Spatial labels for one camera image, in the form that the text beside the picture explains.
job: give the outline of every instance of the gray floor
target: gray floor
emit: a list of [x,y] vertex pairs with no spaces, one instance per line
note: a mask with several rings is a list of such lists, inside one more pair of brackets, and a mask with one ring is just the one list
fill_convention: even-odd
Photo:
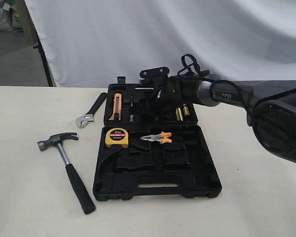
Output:
[[39,52],[23,32],[0,32],[0,85],[48,86]]

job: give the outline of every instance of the black plastic tool case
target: black plastic tool case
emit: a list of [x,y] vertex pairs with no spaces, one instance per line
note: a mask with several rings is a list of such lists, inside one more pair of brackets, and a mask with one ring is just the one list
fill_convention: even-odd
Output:
[[[170,113],[167,118],[159,120],[135,115],[135,121],[129,122],[131,95],[133,104],[136,104],[152,93],[152,90],[135,90],[136,87],[140,85],[109,85],[105,127],[102,129],[93,185],[96,200],[128,200],[138,195],[170,194],[180,194],[185,198],[217,197],[222,186],[202,130],[197,126],[193,105],[188,105],[190,116],[184,121],[177,121],[175,113]],[[121,121],[109,120],[115,93],[122,94]],[[128,132],[128,149],[120,145],[107,148],[107,131],[119,127]],[[139,139],[161,131],[172,132],[173,142],[161,145]],[[174,187],[163,187],[163,184],[174,184]]]

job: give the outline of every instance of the table surface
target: table surface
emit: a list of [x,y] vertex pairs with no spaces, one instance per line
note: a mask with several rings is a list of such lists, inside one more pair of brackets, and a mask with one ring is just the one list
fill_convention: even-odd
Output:
[[[296,237],[296,164],[268,153],[241,108],[195,106],[222,182],[217,198],[134,197],[95,201],[104,105],[78,129],[100,88],[0,86],[0,237]],[[37,141],[77,132],[64,147],[97,210],[84,215],[55,148]]]

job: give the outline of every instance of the hammer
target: hammer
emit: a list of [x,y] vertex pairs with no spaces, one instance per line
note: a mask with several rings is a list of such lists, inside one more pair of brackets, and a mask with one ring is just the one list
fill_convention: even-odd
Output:
[[85,185],[83,184],[80,176],[78,175],[76,169],[74,168],[73,164],[70,163],[64,148],[63,148],[63,140],[72,139],[72,140],[78,140],[77,134],[75,132],[65,132],[65,133],[59,133],[55,134],[49,137],[46,141],[39,141],[38,147],[41,151],[46,150],[50,146],[57,147],[64,163],[65,168],[70,180],[70,183],[74,189],[74,192],[81,204],[82,210],[84,214],[90,214],[95,210],[95,205],[92,202],[87,189],[85,188]]

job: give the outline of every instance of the pliers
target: pliers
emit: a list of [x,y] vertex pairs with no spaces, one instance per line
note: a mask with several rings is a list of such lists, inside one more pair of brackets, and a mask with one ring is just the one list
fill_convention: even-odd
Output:
[[140,138],[140,140],[144,141],[150,141],[150,142],[160,142],[160,144],[163,143],[172,143],[172,140],[169,139],[169,137],[172,136],[171,132],[161,132],[160,134],[157,135],[148,135],[148,136],[143,136]]

